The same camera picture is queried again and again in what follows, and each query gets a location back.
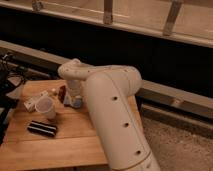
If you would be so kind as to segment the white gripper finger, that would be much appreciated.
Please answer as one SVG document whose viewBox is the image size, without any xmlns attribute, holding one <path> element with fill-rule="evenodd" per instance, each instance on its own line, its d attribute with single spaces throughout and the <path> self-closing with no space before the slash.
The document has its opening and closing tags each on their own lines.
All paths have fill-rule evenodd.
<svg viewBox="0 0 213 171">
<path fill-rule="evenodd" d="M 64 106 L 71 106 L 70 104 L 70 98 L 68 95 L 65 95 L 65 98 L 64 98 Z"/>
</svg>

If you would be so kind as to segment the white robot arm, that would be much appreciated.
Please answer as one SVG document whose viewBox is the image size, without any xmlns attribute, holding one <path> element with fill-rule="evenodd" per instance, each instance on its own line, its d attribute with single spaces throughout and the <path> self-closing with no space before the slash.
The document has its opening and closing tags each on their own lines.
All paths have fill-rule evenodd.
<svg viewBox="0 0 213 171">
<path fill-rule="evenodd" d="M 72 92 L 83 82 L 84 99 L 112 171 L 161 171 L 128 98 L 141 87 L 132 66 L 89 66 L 72 59 L 58 68 Z"/>
</svg>

